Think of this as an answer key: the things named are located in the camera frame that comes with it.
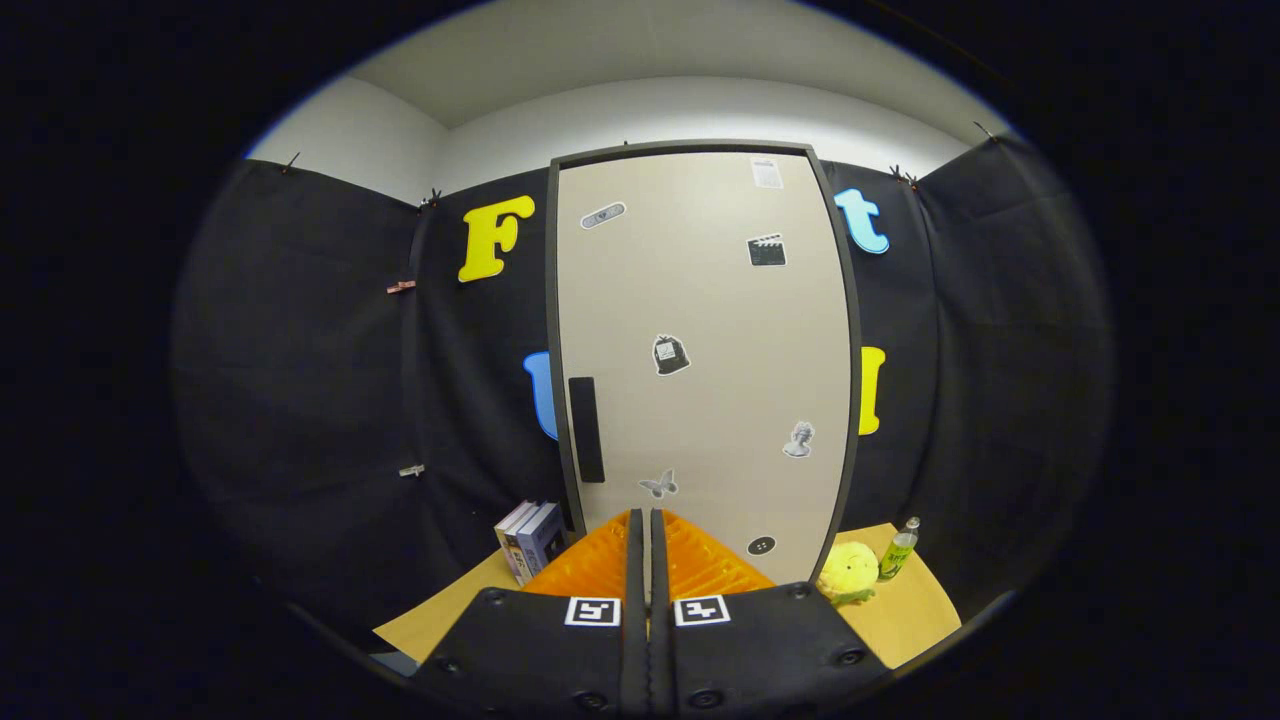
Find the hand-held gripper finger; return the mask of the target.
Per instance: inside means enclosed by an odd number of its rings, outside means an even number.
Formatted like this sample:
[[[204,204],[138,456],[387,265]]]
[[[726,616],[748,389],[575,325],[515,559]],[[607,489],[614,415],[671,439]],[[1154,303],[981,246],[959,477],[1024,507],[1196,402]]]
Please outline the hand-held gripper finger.
[[[650,698],[662,719],[836,719],[893,678],[809,582],[677,600],[650,511]]]
[[[419,665],[412,691],[443,719],[644,719],[643,514],[632,509],[616,524],[621,591],[480,589]]]

